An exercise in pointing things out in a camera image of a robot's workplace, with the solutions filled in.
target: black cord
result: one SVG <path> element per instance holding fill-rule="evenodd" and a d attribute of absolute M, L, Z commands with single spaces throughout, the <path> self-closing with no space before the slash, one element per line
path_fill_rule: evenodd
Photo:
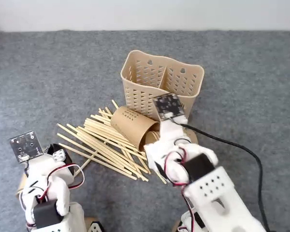
<path fill-rule="evenodd" d="M 185 138 L 179 138 L 179 139 L 175 139 L 175 141 L 174 141 L 174 145 L 176 145 L 176 142 L 177 142 L 177 141 L 179 141 L 179 140 L 185 140 L 185 141 L 187 141 L 188 143 L 190 143 L 190 144 L 191 144 L 191 142 L 190 142 L 190 140 L 189 140 L 189 139 L 185 139 Z"/>
<path fill-rule="evenodd" d="M 29 170 L 29 161 L 27 160 L 26 161 L 26 167 L 25 167 L 25 169 L 24 169 L 24 172 L 25 172 L 25 174 L 26 174 L 26 176 L 28 177 L 29 176 L 29 174 L 28 174 L 28 170 Z"/>
<path fill-rule="evenodd" d="M 234 143 L 234 142 L 231 142 L 229 140 L 224 140 L 224 139 L 221 139 L 221 138 L 218 138 L 218 137 L 215 137 L 211 134 L 208 134 L 200 129 L 197 129 L 195 127 L 192 127 L 192 126 L 189 126 L 187 124 L 180 124 L 180 123 L 177 123 L 175 122 L 172 118 L 171 118 L 171 121 L 177 125 L 180 125 L 182 127 L 185 127 L 185 128 L 188 128 L 188 129 L 191 129 L 197 133 L 200 133 L 202 135 L 205 135 L 211 139 L 214 139 L 214 140 L 217 140 L 219 142 L 222 142 L 222 143 L 225 143 L 225 144 L 229 144 L 229 145 L 232 145 L 232 146 L 235 146 L 235 147 L 238 147 L 246 152 L 248 152 L 253 158 L 255 158 L 257 164 L 258 164 L 258 167 L 259 167 L 259 185 L 258 185 L 258 205 L 259 205 L 259 209 L 260 209 L 260 212 L 261 212 L 261 216 L 262 216 L 262 220 L 263 220 L 263 224 L 264 224 L 264 227 L 265 227 L 265 230 L 267 232 L 271 232 L 270 230 L 270 227 L 269 227 L 269 224 L 267 222 L 267 218 L 266 218 L 266 214 L 265 214 L 265 210 L 264 210 L 264 205 L 263 205 L 263 200 L 262 200 L 262 183 L 263 183 L 263 166 L 262 166 L 262 163 L 261 163 L 261 160 L 260 158 L 255 154 L 253 153 L 251 150 L 249 150 L 247 147 L 243 146 L 243 145 L 240 145 L 240 144 L 237 144 L 237 143 Z"/>

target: brown paper cup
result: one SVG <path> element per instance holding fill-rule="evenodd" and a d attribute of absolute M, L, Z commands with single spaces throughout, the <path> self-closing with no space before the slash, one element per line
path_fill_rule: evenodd
<path fill-rule="evenodd" d="M 148 131 L 154 130 L 159 123 L 128 109 L 126 106 L 119 107 L 113 114 L 111 125 L 136 148 L 143 151 L 145 136 Z"/>

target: floor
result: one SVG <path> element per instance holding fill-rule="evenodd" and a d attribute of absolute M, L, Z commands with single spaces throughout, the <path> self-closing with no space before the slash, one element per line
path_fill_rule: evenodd
<path fill-rule="evenodd" d="M 119 72 L 133 49 L 204 67 L 189 123 L 260 156 L 270 227 L 290 232 L 290 32 L 281 31 L 0 33 L 0 231 L 26 230 L 15 197 L 24 167 L 8 139 L 34 130 L 43 146 L 63 142 L 56 123 L 80 125 L 99 107 L 112 107 L 111 99 L 124 105 Z M 254 159 L 198 138 L 216 152 L 252 215 L 261 219 Z M 133 181 L 95 163 L 85 175 L 72 199 L 107 232 L 169 232 L 187 210 L 180 191 L 155 175 L 148 183 Z"/>

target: pile of chopsticks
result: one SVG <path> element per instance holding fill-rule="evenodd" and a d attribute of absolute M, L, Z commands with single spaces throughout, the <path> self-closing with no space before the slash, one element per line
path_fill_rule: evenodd
<path fill-rule="evenodd" d="M 112 100 L 112 103 L 117 109 L 116 102 Z M 143 181 L 148 181 L 144 174 L 151 174 L 151 171 L 146 164 L 145 152 L 138 151 L 134 145 L 111 126 L 110 121 L 113 114 L 108 107 L 105 107 L 105 109 L 99 108 L 99 114 L 87 118 L 83 127 L 74 127 L 70 124 L 64 127 L 57 124 L 86 146 L 61 133 L 57 133 L 59 137 L 78 147 L 78 149 L 62 143 L 59 143 L 59 145 L 87 158 L 81 169 L 85 168 L 90 161 L 94 161 L 133 180 L 140 178 Z M 79 172 L 80 170 L 75 172 L 74 176 L 78 175 Z M 158 176 L 166 184 L 163 177 L 159 174 Z"/>

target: perforated basket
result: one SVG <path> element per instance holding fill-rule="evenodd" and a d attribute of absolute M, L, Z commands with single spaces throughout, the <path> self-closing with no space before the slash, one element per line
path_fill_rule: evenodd
<path fill-rule="evenodd" d="M 157 120 L 152 99 L 171 92 L 179 96 L 188 118 L 201 89 L 204 69 L 200 65 L 133 50 L 128 54 L 120 75 L 128 108 Z"/>

